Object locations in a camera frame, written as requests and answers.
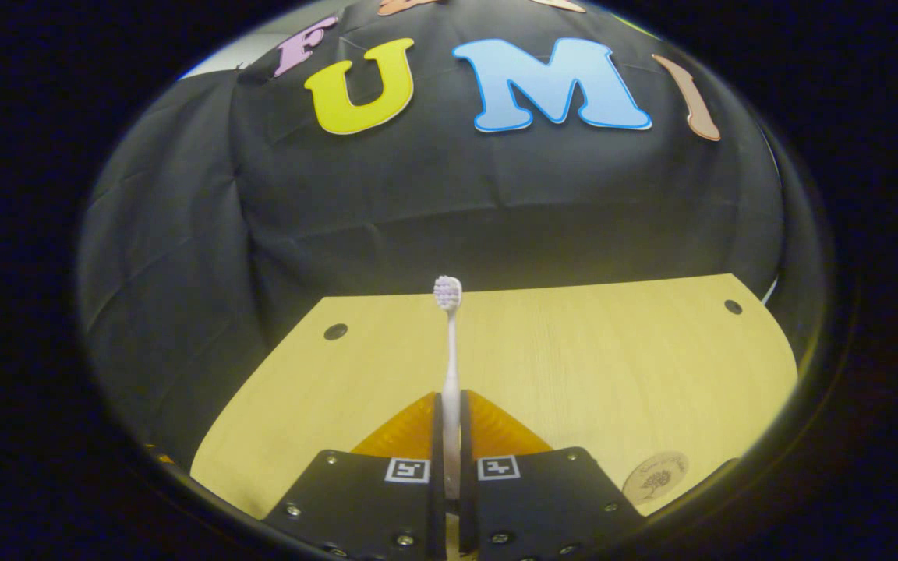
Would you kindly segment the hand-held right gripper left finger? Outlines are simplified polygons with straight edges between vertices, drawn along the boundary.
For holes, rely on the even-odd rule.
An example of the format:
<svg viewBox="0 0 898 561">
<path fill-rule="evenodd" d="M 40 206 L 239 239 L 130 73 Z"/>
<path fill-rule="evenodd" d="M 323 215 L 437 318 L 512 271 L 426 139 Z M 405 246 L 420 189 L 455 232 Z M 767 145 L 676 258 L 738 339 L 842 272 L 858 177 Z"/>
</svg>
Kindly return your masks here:
<svg viewBox="0 0 898 561">
<path fill-rule="evenodd" d="M 321 450 L 264 523 L 332 560 L 446 559 L 441 397 L 427 398 L 425 456 Z"/>
</svg>

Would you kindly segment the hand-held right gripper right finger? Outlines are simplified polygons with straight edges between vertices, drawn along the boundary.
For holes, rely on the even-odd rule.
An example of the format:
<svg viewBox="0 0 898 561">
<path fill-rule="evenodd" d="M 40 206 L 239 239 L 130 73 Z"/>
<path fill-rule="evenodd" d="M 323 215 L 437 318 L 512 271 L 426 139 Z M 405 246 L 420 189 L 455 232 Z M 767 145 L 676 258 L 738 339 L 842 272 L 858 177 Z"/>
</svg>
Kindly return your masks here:
<svg viewBox="0 0 898 561">
<path fill-rule="evenodd" d="M 461 402 L 461 553 L 478 560 L 602 560 L 645 518 L 583 447 L 478 450 L 478 397 Z"/>
</svg>

